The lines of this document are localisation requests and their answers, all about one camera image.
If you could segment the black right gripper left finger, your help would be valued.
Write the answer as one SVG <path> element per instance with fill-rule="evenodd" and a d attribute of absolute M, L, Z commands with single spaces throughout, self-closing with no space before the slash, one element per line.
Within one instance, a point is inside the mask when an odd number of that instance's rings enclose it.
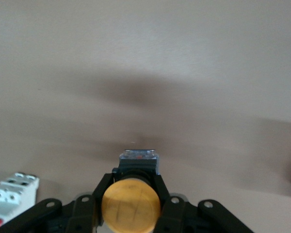
<path fill-rule="evenodd" d="M 0 233 L 95 233 L 102 225 L 102 195 L 113 184 L 113 174 L 103 176 L 93 193 L 67 205 L 45 199 L 0 226 Z"/>

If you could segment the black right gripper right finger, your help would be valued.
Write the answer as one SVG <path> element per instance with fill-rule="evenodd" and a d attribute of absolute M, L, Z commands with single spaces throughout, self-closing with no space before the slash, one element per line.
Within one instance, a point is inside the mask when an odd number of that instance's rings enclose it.
<path fill-rule="evenodd" d="M 161 175 L 154 175 L 152 187 L 161 201 L 161 215 L 155 233 L 251 233 L 252 230 L 216 200 L 202 200 L 197 206 L 170 195 Z"/>

